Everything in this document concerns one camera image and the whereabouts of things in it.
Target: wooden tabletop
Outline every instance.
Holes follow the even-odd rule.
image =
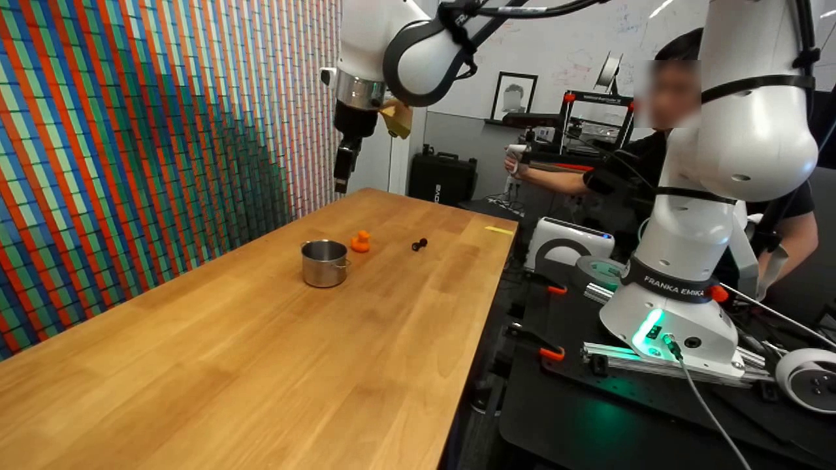
[[[354,231],[304,288],[303,240]],[[511,232],[347,195],[0,363],[0,467],[436,467]]]

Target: green light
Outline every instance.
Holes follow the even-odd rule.
[[[647,318],[637,326],[637,333],[631,335],[631,348],[637,348],[643,356],[653,356],[657,359],[660,353],[654,351],[654,342],[647,339],[647,333],[660,321],[660,310],[653,308],[647,313]]]

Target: small orange toy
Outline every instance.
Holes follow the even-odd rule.
[[[354,236],[350,237],[350,249],[351,249],[354,253],[368,253],[368,250],[370,250],[370,236],[368,236],[368,231],[354,232]]]

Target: metal cup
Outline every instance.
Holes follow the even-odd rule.
[[[337,240],[308,240],[303,245],[303,283],[315,289],[329,289],[344,283],[347,249]]]

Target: colorful wall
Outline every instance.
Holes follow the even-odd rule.
[[[0,359],[331,199],[337,0],[0,15]]]

